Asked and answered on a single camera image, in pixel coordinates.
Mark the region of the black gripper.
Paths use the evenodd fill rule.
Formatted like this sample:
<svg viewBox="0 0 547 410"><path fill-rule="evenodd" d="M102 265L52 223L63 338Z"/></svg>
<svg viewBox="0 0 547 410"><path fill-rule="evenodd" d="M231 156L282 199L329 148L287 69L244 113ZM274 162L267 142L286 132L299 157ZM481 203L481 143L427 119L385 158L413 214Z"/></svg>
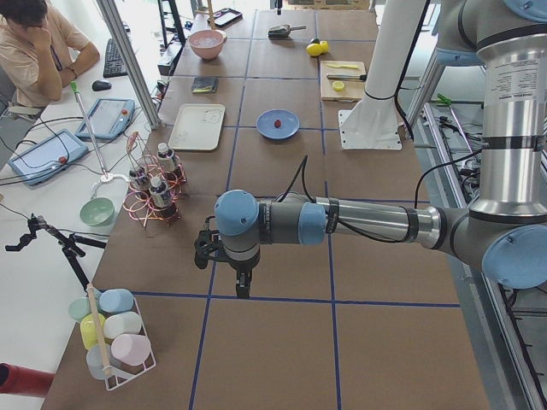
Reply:
<svg viewBox="0 0 547 410"><path fill-rule="evenodd" d="M205 269L209 261L226 262L236 270L236 293L238 298L250 297L250 286L252 282L252 269L260 261L260 249L250 251L250 255L243 255L236 258L232 251L221 240L218 230L210 230L209 222L214 216L208 216L199 231L194 242L194 261L198 268Z"/></svg>

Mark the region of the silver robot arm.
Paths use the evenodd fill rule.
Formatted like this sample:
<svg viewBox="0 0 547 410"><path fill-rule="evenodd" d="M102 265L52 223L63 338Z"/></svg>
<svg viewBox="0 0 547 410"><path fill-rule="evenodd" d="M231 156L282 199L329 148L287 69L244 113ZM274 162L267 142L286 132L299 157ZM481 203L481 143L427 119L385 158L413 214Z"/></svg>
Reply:
<svg viewBox="0 0 547 410"><path fill-rule="evenodd" d="M546 4L444 1L436 53L449 66L485 68L479 191L463 208L388 206L285 192L260 201L222 194L195 242L195 263L225 262L250 296L264 244L321 243L333 233L380 243L419 243L457 258L501 286L546 282Z"/></svg>

